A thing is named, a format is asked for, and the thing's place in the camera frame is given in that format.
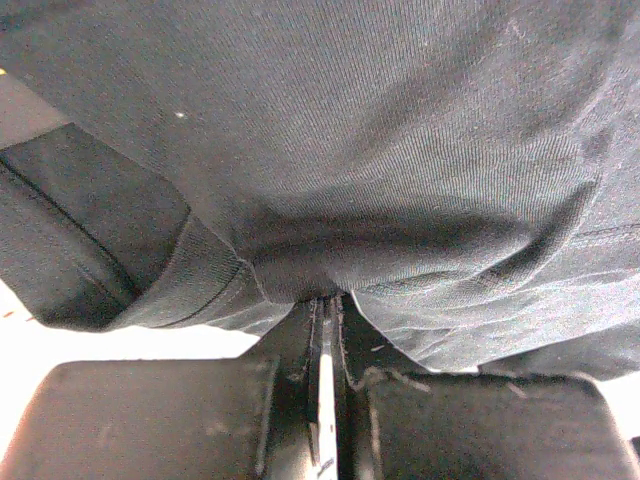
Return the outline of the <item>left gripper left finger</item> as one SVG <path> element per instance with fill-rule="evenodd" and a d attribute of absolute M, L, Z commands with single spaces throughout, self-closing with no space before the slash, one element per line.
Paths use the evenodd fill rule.
<path fill-rule="evenodd" d="M 5 479 L 313 479 L 323 303 L 298 304 L 220 360 L 55 367 L 1 464 Z"/>

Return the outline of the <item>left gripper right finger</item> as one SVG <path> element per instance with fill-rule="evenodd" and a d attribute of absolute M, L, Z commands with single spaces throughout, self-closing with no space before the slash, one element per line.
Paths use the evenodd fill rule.
<path fill-rule="evenodd" d="M 635 479 L 639 459 L 580 376 L 434 373 L 331 302 L 342 479 Z"/>

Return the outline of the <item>black t shirt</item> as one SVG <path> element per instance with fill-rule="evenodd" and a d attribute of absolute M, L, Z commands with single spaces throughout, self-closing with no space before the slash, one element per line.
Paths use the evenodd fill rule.
<path fill-rule="evenodd" d="M 635 1 L 5 1 L 1 65 L 44 325 L 348 294 L 431 370 L 639 369 Z"/>

